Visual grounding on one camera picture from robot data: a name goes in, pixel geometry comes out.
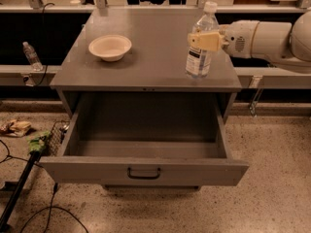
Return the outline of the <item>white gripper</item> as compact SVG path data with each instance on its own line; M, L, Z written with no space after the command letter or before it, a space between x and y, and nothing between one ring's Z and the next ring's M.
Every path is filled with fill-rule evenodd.
M252 43L258 20L238 20L221 24L218 31L189 33L188 42L192 48L218 51L222 48L228 55L239 58L252 57Z

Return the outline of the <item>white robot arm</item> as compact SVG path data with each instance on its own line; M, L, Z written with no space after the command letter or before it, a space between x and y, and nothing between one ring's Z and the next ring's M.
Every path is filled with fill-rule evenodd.
M282 69L306 72L311 64L311 12L290 22L237 20L188 35L191 47L237 58L263 59Z

